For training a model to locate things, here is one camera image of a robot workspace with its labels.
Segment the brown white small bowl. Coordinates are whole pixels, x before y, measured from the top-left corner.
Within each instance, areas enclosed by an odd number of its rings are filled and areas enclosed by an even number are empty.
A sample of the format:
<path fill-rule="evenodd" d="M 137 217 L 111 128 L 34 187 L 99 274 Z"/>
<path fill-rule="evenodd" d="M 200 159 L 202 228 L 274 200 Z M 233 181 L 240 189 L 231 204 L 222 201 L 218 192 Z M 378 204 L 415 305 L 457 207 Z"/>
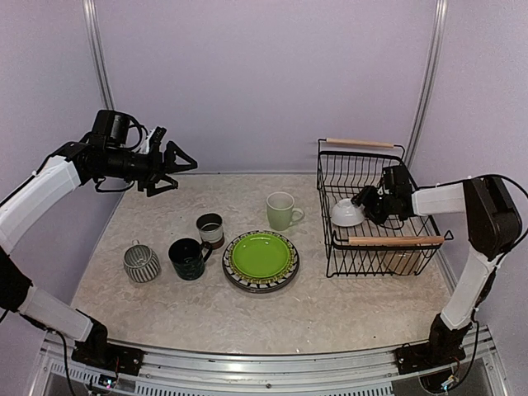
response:
<path fill-rule="evenodd" d="M 207 213 L 201 215 L 196 221 L 200 238 L 216 250 L 224 245 L 224 223 L 219 214 Z"/>

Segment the light green cup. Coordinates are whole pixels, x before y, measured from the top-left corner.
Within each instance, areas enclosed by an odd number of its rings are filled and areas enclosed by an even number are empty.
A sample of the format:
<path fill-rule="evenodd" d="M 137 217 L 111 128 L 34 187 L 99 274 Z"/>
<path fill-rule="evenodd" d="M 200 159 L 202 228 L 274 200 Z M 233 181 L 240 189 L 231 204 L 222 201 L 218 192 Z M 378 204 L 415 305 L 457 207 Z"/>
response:
<path fill-rule="evenodd" d="M 295 206 L 295 198 L 284 191 L 271 193 L 266 198 L 266 214 L 269 225 L 276 231 L 284 231 L 304 219 L 304 211 Z"/>

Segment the dark green mug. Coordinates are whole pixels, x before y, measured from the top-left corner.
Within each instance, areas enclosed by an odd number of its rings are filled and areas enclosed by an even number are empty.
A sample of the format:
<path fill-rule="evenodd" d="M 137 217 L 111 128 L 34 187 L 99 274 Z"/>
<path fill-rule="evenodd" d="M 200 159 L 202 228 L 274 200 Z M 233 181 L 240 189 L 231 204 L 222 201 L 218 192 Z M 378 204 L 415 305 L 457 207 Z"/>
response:
<path fill-rule="evenodd" d="M 177 275 L 184 281 L 199 279 L 205 272 L 205 263 L 213 252 L 209 242 L 181 238 L 168 249 L 168 257 Z"/>

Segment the striped black white cup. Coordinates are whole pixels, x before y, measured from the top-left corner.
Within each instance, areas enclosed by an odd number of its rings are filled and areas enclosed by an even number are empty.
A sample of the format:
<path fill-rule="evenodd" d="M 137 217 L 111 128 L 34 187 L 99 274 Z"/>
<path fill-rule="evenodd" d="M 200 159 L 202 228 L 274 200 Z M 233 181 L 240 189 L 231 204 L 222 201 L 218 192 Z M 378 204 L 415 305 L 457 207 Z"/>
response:
<path fill-rule="evenodd" d="M 125 251 L 123 267 L 126 275 L 140 284 L 153 281 L 161 272 L 157 253 L 139 240 L 134 240 Z"/>

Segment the yellow green woven plate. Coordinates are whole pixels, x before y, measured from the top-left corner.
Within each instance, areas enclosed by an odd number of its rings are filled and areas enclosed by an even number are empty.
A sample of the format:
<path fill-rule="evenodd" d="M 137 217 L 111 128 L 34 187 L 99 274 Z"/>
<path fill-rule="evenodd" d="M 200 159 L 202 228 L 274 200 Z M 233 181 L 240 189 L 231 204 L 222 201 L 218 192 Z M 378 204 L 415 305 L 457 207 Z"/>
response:
<path fill-rule="evenodd" d="M 294 256 L 293 246 L 278 233 L 252 231 L 233 240 L 224 268 L 236 281 L 267 284 L 293 268 Z"/>

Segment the white plate dark stripes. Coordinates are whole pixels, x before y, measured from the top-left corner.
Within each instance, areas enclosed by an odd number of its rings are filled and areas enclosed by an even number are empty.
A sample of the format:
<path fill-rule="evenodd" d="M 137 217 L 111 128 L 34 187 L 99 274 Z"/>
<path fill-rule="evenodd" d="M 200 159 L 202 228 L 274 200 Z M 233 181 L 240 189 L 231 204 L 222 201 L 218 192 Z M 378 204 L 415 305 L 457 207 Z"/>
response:
<path fill-rule="evenodd" d="M 286 287 L 299 267 L 299 253 L 294 244 L 283 235 L 268 230 L 237 236 L 222 256 L 222 270 L 228 281 L 254 294 Z"/>

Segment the lime green plate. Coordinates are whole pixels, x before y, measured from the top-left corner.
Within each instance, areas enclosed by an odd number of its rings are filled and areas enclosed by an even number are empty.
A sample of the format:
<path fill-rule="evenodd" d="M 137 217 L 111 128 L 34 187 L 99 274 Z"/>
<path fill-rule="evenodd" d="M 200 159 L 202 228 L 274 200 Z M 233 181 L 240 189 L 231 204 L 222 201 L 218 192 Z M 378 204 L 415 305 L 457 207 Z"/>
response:
<path fill-rule="evenodd" d="M 290 264 L 290 248 L 271 233 L 252 233 L 236 242 L 229 254 L 232 268 L 252 279 L 272 278 Z"/>

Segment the grey reindeer plate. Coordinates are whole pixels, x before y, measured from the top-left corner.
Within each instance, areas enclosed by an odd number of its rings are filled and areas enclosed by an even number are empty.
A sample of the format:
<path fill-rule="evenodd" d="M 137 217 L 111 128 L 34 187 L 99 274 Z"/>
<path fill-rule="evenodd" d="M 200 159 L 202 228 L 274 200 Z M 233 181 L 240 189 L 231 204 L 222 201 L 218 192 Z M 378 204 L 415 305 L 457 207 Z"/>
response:
<path fill-rule="evenodd" d="M 286 287 L 297 275 L 299 263 L 295 263 L 290 269 L 270 279 L 264 279 L 264 283 L 255 283 L 237 275 L 230 266 L 222 266 L 228 281 L 240 290 L 252 294 L 266 294 L 278 291 Z"/>

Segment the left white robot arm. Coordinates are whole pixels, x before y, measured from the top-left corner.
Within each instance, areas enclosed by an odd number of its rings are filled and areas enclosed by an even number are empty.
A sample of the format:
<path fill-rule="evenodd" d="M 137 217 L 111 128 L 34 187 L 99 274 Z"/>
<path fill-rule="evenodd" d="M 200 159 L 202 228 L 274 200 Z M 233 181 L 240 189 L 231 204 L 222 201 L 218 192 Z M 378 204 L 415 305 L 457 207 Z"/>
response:
<path fill-rule="evenodd" d="M 172 141 L 161 152 L 154 137 L 149 137 L 138 152 L 117 142 L 87 136 L 50 154 L 1 204 L 2 308 L 37 327 L 73 339 L 95 365 L 110 365 L 116 358 L 116 350 L 107 342 L 106 327 L 37 288 L 12 260 L 12 251 L 54 205 L 90 180 L 119 178 L 129 185 L 136 184 L 148 196 L 155 196 L 177 189 L 173 173 L 196 167 L 196 160 Z"/>

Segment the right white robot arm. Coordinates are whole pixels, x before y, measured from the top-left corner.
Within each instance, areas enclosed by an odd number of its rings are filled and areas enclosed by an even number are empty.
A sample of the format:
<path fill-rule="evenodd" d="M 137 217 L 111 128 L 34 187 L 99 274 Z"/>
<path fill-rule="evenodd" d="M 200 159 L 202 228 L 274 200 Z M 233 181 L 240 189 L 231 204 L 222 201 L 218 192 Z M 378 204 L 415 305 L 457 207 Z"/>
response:
<path fill-rule="evenodd" d="M 527 232 L 512 198 L 510 177 L 484 174 L 434 186 L 413 187 L 406 176 L 386 168 L 378 187 L 365 186 L 351 203 L 365 217 L 382 224 L 400 219 L 462 214 L 468 247 L 463 270 L 449 301 L 433 319 L 427 342 L 418 355 L 428 365 L 454 359 L 477 307 L 485 300 L 502 260 Z"/>

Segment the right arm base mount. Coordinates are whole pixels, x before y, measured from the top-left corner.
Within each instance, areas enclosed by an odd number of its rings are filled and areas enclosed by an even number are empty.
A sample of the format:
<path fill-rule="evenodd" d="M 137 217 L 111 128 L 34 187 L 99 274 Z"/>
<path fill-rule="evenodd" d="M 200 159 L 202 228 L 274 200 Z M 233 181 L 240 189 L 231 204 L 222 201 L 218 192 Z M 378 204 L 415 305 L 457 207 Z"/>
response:
<path fill-rule="evenodd" d="M 462 361 L 466 354 L 461 347 L 433 351 L 427 342 L 404 344 L 394 351 L 398 373 L 406 375 Z"/>

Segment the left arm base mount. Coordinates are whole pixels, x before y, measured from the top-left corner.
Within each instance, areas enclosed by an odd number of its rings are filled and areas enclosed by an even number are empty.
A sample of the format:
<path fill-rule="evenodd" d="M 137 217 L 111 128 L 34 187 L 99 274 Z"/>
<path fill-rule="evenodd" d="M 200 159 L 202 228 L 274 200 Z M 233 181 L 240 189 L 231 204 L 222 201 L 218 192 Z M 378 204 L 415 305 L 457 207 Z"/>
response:
<path fill-rule="evenodd" d="M 73 349 L 72 360 L 84 365 L 112 371 L 117 374 L 138 376 L 143 364 L 145 352 L 129 346 L 108 344 L 104 351 L 89 352 L 87 348 L 76 346 Z"/>

